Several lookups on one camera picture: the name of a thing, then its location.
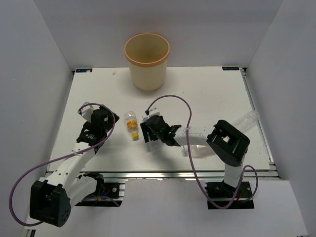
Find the blue label bottle white cap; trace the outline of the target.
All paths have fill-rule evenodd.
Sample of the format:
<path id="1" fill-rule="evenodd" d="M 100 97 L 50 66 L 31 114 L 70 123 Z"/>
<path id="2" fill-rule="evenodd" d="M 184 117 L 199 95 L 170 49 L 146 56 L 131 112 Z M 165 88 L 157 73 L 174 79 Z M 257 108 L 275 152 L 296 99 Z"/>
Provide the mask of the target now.
<path id="1" fill-rule="evenodd" d="M 151 139 L 153 134 L 149 130 L 149 128 L 145 125 L 145 122 L 148 120 L 148 118 L 149 118 L 148 116 L 144 116 L 142 118 L 142 122 L 140 126 L 143 133 L 144 141 L 147 144 L 148 151 L 154 153 L 158 150 L 159 143 L 158 143 L 158 140 Z"/>

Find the clear bottle yellow cap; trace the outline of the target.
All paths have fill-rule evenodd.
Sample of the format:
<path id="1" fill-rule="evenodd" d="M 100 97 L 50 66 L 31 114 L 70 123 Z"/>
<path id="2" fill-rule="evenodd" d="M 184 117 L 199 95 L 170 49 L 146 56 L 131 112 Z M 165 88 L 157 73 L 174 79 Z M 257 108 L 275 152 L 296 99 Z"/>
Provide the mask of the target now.
<path id="1" fill-rule="evenodd" d="M 139 139 L 139 130 L 136 114 L 133 111 L 128 111 L 124 114 L 124 123 L 128 132 L 131 134 L 134 141 Z"/>

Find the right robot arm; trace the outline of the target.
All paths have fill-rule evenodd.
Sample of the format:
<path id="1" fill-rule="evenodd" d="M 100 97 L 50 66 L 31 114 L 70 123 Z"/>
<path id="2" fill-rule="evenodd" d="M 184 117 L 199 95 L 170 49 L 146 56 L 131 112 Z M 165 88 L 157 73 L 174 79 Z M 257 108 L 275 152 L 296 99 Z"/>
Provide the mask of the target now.
<path id="1" fill-rule="evenodd" d="M 144 140 L 160 140 L 170 147 L 190 145 L 208 146 L 225 164 L 223 192 L 234 197 L 241 191 L 239 183 L 244 157 L 250 139 L 225 120 L 211 127 L 168 125 L 162 116 L 154 115 L 140 124 Z"/>

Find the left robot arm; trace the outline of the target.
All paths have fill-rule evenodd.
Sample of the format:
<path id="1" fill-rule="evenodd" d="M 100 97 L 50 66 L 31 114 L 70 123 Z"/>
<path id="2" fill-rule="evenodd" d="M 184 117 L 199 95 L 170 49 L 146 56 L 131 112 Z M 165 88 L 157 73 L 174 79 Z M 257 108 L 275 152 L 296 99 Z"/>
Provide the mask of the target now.
<path id="1" fill-rule="evenodd" d="M 103 175 L 80 172 L 103 146 L 119 117 L 104 107 L 89 110 L 83 117 L 86 122 L 76 139 L 72 157 L 64 159 L 53 173 L 31 187 L 29 215 L 35 220 L 61 227 L 76 204 L 85 198 L 95 199 L 105 191 Z"/>

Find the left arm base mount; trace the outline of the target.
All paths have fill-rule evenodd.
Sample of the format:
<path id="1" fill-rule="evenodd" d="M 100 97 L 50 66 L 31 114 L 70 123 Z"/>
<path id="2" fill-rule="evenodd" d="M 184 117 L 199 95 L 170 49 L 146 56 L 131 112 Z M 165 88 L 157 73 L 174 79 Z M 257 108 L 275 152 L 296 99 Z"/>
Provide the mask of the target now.
<path id="1" fill-rule="evenodd" d="M 125 181 L 106 180 L 98 191 L 89 194 L 76 206 L 85 207 L 120 207 L 124 197 Z"/>

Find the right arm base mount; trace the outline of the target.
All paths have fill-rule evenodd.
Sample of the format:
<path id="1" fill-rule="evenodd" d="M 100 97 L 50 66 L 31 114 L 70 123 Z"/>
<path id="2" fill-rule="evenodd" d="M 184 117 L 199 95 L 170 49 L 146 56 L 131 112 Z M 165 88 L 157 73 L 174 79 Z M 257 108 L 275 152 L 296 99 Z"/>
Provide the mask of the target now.
<path id="1" fill-rule="evenodd" d="M 204 188 L 218 206 L 226 206 L 235 192 L 234 188 L 229 188 L 223 182 L 207 182 Z M 254 207 L 250 183 L 242 182 L 234 202 L 228 209 L 254 209 Z"/>

